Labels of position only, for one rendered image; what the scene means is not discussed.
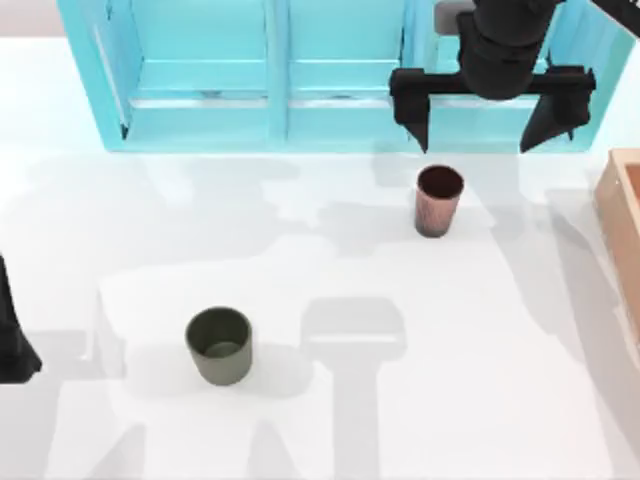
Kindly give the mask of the light blue rack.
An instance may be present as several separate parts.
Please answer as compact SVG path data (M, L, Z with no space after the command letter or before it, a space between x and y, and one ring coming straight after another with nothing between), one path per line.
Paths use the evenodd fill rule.
M455 73L459 37L438 0L56 0L110 151L422 152L394 120L397 68ZM529 152L582 152L558 137ZM431 99L426 153L514 153L536 104Z

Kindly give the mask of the pink cup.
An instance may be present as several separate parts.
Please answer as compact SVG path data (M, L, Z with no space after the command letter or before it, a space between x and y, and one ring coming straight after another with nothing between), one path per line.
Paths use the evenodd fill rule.
M416 179L414 223L418 233L440 238L450 229L465 181L446 165L430 165Z

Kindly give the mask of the salmon-coloured shallow box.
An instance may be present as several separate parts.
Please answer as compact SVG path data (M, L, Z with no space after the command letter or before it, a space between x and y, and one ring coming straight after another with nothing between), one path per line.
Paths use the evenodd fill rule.
M640 350L640 148L615 148L596 183L597 215Z

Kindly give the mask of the pale grey rounded box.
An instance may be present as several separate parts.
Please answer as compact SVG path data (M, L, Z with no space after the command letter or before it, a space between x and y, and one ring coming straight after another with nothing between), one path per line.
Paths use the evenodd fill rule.
M433 15L435 32L441 36L456 36L457 16L474 9L473 0L438 0L434 5Z

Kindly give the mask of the dark green cup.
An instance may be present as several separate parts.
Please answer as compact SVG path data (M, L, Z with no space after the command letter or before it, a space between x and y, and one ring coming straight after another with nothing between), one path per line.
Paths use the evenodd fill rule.
M185 343L199 374L210 384L236 384L252 367L252 325L231 307L214 306L195 315L186 326Z

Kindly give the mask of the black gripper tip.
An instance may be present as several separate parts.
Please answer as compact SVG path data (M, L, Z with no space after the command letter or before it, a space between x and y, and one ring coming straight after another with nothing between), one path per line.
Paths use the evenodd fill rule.
M0 255L0 384L24 384L42 368L19 323L6 264Z

